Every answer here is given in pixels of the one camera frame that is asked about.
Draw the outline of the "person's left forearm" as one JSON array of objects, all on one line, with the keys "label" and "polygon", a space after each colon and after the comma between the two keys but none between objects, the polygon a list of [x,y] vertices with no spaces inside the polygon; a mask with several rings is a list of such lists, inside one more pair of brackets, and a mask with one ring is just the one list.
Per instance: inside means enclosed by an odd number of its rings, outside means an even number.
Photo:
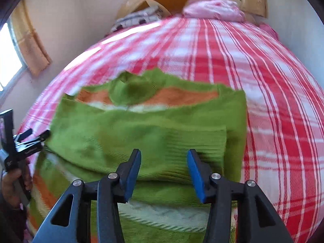
[{"label": "person's left forearm", "polygon": [[12,207],[1,194],[1,242],[23,242],[26,220],[26,208]]}]

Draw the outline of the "person's left hand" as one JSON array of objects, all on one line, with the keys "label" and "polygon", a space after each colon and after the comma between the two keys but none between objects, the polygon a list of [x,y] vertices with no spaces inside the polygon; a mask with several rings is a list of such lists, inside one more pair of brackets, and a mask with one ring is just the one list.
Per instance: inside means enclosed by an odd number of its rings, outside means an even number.
[{"label": "person's left hand", "polygon": [[29,169],[29,160],[26,161],[24,172],[20,169],[14,169],[3,175],[1,181],[1,193],[4,200],[13,208],[19,208],[21,204],[20,197],[14,188],[14,182],[23,177],[25,189],[30,191],[32,189],[32,176]]}]

